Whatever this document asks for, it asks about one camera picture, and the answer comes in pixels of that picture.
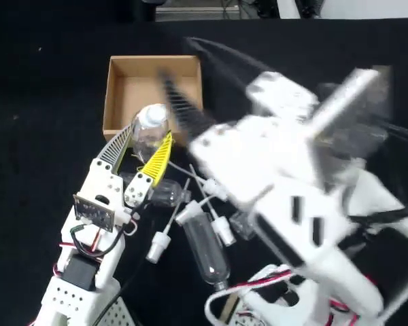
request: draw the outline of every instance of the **white wire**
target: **white wire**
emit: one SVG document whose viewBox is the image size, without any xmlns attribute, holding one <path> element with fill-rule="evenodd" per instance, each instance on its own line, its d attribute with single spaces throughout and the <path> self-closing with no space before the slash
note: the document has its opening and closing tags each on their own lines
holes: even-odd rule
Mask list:
<svg viewBox="0 0 408 326">
<path fill-rule="evenodd" d="M 226 295 L 230 295 L 232 293 L 236 293 L 239 292 L 241 290 L 244 289 L 259 289 L 261 287 L 267 287 L 268 285 L 272 285 L 275 283 L 279 283 L 282 282 L 283 280 L 287 280 L 292 276 L 292 273 L 289 273 L 288 275 L 285 276 L 281 276 L 279 278 L 275 278 L 273 280 L 270 280 L 269 282 L 264 282 L 264 283 L 260 283 L 260 284 L 255 284 L 255 285 L 239 285 L 237 287 L 231 287 L 229 289 L 225 289 L 225 290 L 221 290 L 219 292 L 213 293 L 211 296 L 208 297 L 207 301 L 205 302 L 204 305 L 204 314 L 205 317 L 207 318 L 207 320 L 213 325 L 213 326 L 227 326 L 226 323 L 220 321 L 219 319 L 216 318 L 216 316 L 211 312 L 210 309 L 210 304 L 220 298 L 220 297 L 224 297 Z"/>
<path fill-rule="evenodd" d="M 136 231 L 137 231 L 137 223 L 136 223 L 136 221 L 133 219 L 133 217 L 131 217 L 130 223 L 133 224 L 134 228 L 133 228 L 133 230 L 131 230 L 131 232 L 129 232 L 129 233 L 127 233 L 127 232 L 124 231 L 123 233 L 124 233 L 126 236 L 132 236 L 132 235 L 134 235 L 134 234 L 136 233 Z"/>
<path fill-rule="evenodd" d="M 211 199 L 215 198 L 216 195 L 210 195 L 208 197 L 205 197 L 202 201 L 198 203 L 199 206 L 203 206 L 204 204 L 207 204 Z"/>
<path fill-rule="evenodd" d="M 183 172 L 183 173 L 187 174 L 189 177 L 192 177 L 192 178 L 195 179 L 195 176 L 194 176 L 192 173 L 190 173 L 189 171 L 187 171 L 186 169 L 184 169 L 184 168 L 178 166 L 177 164 L 174 164 L 174 163 L 171 162 L 171 161 L 168 161 L 168 164 L 169 164 L 170 166 L 172 166 L 173 168 L 179 170 L 180 172 Z M 205 183 L 205 179 L 201 178 L 200 176 L 197 175 L 196 178 L 198 178 L 199 182 Z"/>
<path fill-rule="evenodd" d="M 184 187 L 182 190 L 183 192 L 185 192 L 188 189 L 189 183 L 190 183 L 190 178 L 186 180 L 186 183 L 184 184 Z M 165 229 L 163 230 L 164 234 L 168 234 L 169 229 L 171 228 L 172 222 L 174 221 L 175 216 L 177 215 L 178 209 L 180 208 L 181 204 L 182 204 L 182 201 L 180 200 L 177 203 L 177 206 L 175 206 L 174 211 L 172 212 L 171 218 L 169 219 L 168 224 L 165 226 Z"/>
<path fill-rule="evenodd" d="M 199 191 L 202 193 L 203 197 L 206 198 L 207 195 L 205 194 L 203 188 L 201 187 L 201 185 L 200 185 L 199 182 L 198 182 L 198 179 L 197 179 L 198 175 L 197 175 L 197 173 L 195 172 L 195 169 L 194 169 L 193 165 L 189 164 L 189 167 L 190 167 L 190 170 L 191 170 L 192 173 L 193 173 L 193 176 L 194 176 L 194 178 L 195 178 L 195 181 L 197 182 Z M 211 216 L 213 217 L 213 219 L 217 219 L 219 216 L 218 216 L 218 214 L 216 213 L 216 211 L 214 210 L 214 208 L 213 208 L 213 206 L 211 205 L 210 201 L 207 201 L 207 206 L 209 207 L 209 210 L 210 210 L 210 213 L 211 213 Z"/>
</svg>

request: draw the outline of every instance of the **white robot part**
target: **white robot part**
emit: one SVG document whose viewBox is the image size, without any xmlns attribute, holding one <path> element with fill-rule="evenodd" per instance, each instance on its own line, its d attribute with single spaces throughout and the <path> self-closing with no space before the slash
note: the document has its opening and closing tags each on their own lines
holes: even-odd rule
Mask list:
<svg viewBox="0 0 408 326">
<path fill-rule="evenodd" d="M 280 73 L 265 71 L 246 88 L 256 115 L 304 120 L 319 103 L 315 94 Z"/>
<path fill-rule="evenodd" d="M 74 196 L 77 219 L 112 232 L 115 225 L 130 221 L 122 198 L 122 178 L 111 171 L 112 165 L 94 159 L 80 191 Z"/>
<path fill-rule="evenodd" d="M 146 196 L 151 196 L 153 178 L 139 172 L 129 183 L 124 192 L 124 201 L 130 207 L 136 207 L 142 204 Z"/>
<path fill-rule="evenodd" d="M 271 164 L 266 164 L 267 161 L 260 170 L 251 170 L 257 158 L 269 153 L 264 147 L 251 147 L 245 151 L 245 144 L 249 143 L 250 139 L 235 128 L 219 125 L 204 132 L 189 147 L 204 170 L 211 171 L 211 177 L 223 185 L 228 198 L 245 210 L 273 186 L 269 178 L 273 169 Z"/>
</svg>

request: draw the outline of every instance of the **perforated plate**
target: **perforated plate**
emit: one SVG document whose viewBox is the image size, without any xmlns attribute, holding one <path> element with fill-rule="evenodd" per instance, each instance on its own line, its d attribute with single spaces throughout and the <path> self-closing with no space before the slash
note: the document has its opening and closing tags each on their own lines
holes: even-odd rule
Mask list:
<svg viewBox="0 0 408 326">
<path fill-rule="evenodd" d="M 89 316 L 95 307 L 98 293 L 85 291 L 53 276 L 42 298 L 48 305 L 68 317 Z"/>
<path fill-rule="evenodd" d="M 106 312 L 99 326 L 135 326 L 121 297 L 118 298 L 116 303 Z"/>
</svg>

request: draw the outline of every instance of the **black wire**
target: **black wire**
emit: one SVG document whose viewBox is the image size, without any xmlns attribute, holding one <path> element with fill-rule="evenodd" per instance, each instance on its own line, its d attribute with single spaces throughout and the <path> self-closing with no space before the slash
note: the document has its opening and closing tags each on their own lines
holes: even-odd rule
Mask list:
<svg viewBox="0 0 408 326">
<path fill-rule="evenodd" d="M 133 215 L 137 212 L 137 210 L 140 207 L 144 207 L 144 204 L 147 202 L 148 200 L 145 199 L 139 206 L 136 206 L 132 209 L 131 211 L 131 218 L 133 218 Z M 124 234 L 125 228 L 127 227 L 128 224 L 122 224 L 121 228 L 118 230 L 118 234 L 116 235 L 115 239 L 112 241 L 112 243 L 110 244 L 110 246 L 104 250 L 104 251 L 99 251 L 96 253 L 87 251 L 82 243 L 77 239 L 77 236 L 75 235 L 75 233 L 81 231 L 84 229 L 84 227 L 86 226 L 85 224 L 81 224 L 81 225 L 77 225 L 74 228 L 71 228 L 71 230 L 69 231 L 69 233 L 71 234 L 71 237 L 73 239 L 73 243 L 75 245 L 75 248 L 77 249 L 77 251 L 85 256 L 85 257 L 89 257 L 89 258 L 99 258 L 99 257 L 103 257 L 105 255 L 107 255 L 110 251 L 113 250 L 113 248 L 115 248 L 116 244 L 118 243 L 118 241 L 121 239 L 121 235 Z"/>
<path fill-rule="evenodd" d="M 241 0 L 237 0 L 237 7 L 239 8 L 239 19 L 243 19 L 242 18 L 242 1 Z"/>
<path fill-rule="evenodd" d="M 223 19 L 228 19 L 230 20 L 230 16 L 228 14 L 228 12 L 226 12 L 226 8 L 230 5 L 232 0 L 228 0 L 227 2 L 225 2 L 225 0 L 220 0 L 220 5 L 222 7 L 222 17 Z"/>
<path fill-rule="evenodd" d="M 235 72 L 232 69 L 230 69 L 223 61 L 215 57 L 209 50 L 203 48 L 201 44 L 199 44 L 197 41 L 193 40 L 192 38 L 187 37 L 186 42 L 188 43 L 190 47 L 192 47 L 196 51 L 204 53 L 207 56 L 207 58 L 211 61 L 211 63 L 215 67 L 217 67 L 219 73 L 222 73 L 223 76 L 231 80 L 231 82 L 233 82 L 234 85 L 237 86 L 242 92 L 245 91 L 245 88 L 248 84 L 242 81 L 235 74 Z"/>
<path fill-rule="evenodd" d="M 153 231 L 154 231 L 154 220 L 152 220 L 152 222 L 151 222 L 150 234 L 152 234 Z M 97 326 L 100 323 L 100 321 L 103 319 L 106 312 L 109 311 L 109 309 L 114 305 L 114 303 L 118 300 L 118 298 L 124 293 L 125 290 L 127 290 L 127 288 L 135 280 L 137 274 L 139 273 L 139 271 L 142 268 L 143 263 L 145 263 L 145 261 L 146 261 L 147 249 L 149 249 L 149 247 L 151 245 L 151 241 L 152 241 L 151 237 L 149 237 L 149 239 L 150 239 L 150 242 L 148 243 L 148 245 L 143 246 L 143 249 L 144 249 L 143 250 L 143 255 L 142 255 L 141 259 L 139 260 L 139 262 L 137 263 L 137 265 L 135 267 L 135 272 L 129 277 L 128 280 L 126 280 L 124 285 L 117 292 L 117 294 L 114 295 L 114 297 L 109 301 L 109 303 L 107 303 L 106 307 L 104 307 L 104 309 L 101 311 L 100 315 L 97 317 L 97 319 L 95 319 L 95 322 L 92 324 L 92 326 Z"/>
<path fill-rule="evenodd" d="M 242 1 L 242 0 L 240 1 L 240 8 L 244 10 L 246 16 L 248 16 L 249 19 L 252 19 L 252 16 L 251 16 L 251 14 L 249 13 L 249 11 L 247 11 L 247 10 L 245 9 L 245 7 L 243 6 L 244 4 L 250 5 L 250 6 L 252 6 L 252 5 L 249 4 L 249 3 L 246 2 L 246 1 Z"/>
<path fill-rule="evenodd" d="M 408 137 L 408 129 L 406 128 L 396 126 L 385 121 L 380 121 L 379 124 L 392 135 L 399 135 L 404 138 Z M 395 223 L 406 217 L 408 217 L 408 206 L 404 207 L 403 209 L 378 212 L 366 216 L 351 215 L 349 216 L 349 219 L 355 223 L 359 223 L 360 225 L 368 227 L 369 225 L 375 223 L 380 224 Z"/>
<path fill-rule="evenodd" d="M 231 53 L 233 56 L 236 56 L 237 58 L 243 60 L 244 62 L 248 63 L 249 65 L 256 67 L 257 69 L 263 71 L 274 71 L 270 66 L 266 65 L 265 63 L 252 58 L 251 56 L 248 56 L 247 54 L 240 52 L 236 49 L 230 48 L 229 46 L 226 46 L 222 43 L 218 43 L 215 41 L 210 41 L 209 39 L 201 39 L 200 37 L 189 37 L 189 39 L 192 39 L 194 41 L 198 41 L 201 43 L 206 43 L 211 46 L 214 46 L 215 48 L 219 48 L 221 50 L 224 50 L 226 52 Z"/>
</svg>

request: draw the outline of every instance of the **red wire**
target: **red wire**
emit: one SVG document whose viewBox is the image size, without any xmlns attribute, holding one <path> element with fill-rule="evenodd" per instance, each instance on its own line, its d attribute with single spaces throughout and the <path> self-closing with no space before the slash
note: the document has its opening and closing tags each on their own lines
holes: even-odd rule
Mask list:
<svg viewBox="0 0 408 326">
<path fill-rule="evenodd" d="M 277 275 L 271 276 L 271 277 L 266 277 L 266 278 L 260 278 L 258 280 L 252 280 L 250 282 L 243 282 L 243 283 L 238 283 L 234 287 L 242 287 L 244 285 L 259 285 L 263 283 L 270 282 L 272 280 L 277 280 L 281 277 L 287 276 L 292 274 L 290 270 L 284 270 L 283 272 L 278 273 Z"/>
<path fill-rule="evenodd" d="M 344 310 L 349 310 L 348 306 L 346 306 L 345 304 L 342 304 L 341 302 L 338 302 L 336 300 L 329 300 L 329 303 L 331 304 L 331 306 L 336 306 L 336 307 L 344 309 Z"/>
<path fill-rule="evenodd" d="M 333 324 L 333 321 L 334 321 L 334 315 L 329 314 L 328 321 L 326 322 L 325 326 L 331 326 Z"/>
<path fill-rule="evenodd" d="M 357 320 L 358 320 L 358 316 L 355 314 L 355 315 L 352 317 L 352 319 L 351 319 L 351 321 L 350 321 L 350 323 L 349 323 L 349 326 L 354 326 Z"/>
<path fill-rule="evenodd" d="M 97 234 L 95 234 L 94 241 L 92 242 L 92 245 L 90 246 L 90 251 L 91 252 L 94 252 L 95 247 L 97 246 L 97 241 L 98 241 L 98 239 L 100 237 L 100 231 L 101 231 L 101 229 L 98 229 Z"/>
<path fill-rule="evenodd" d="M 65 246 L 65 247 L 75 247 L 75 245 L 71 242 L 60 242 L 59 246 Z"/>
</svg>

